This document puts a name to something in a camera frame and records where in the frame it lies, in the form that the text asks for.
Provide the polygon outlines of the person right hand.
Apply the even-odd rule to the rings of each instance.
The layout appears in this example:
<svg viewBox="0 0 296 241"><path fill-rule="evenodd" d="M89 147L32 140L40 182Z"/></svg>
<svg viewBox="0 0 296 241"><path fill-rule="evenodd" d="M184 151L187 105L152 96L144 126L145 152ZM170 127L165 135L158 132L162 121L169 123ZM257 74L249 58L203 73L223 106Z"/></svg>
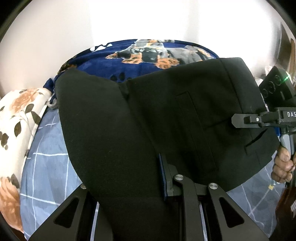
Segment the person right hand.
<svg viewBox="0 0 296 241"><path fill-rule="evenodd" d="M295 155L291 157L287 148L280 146L274 158L274 165L271 173L272 180L278 183L290 182L294 170Z"/></svg>

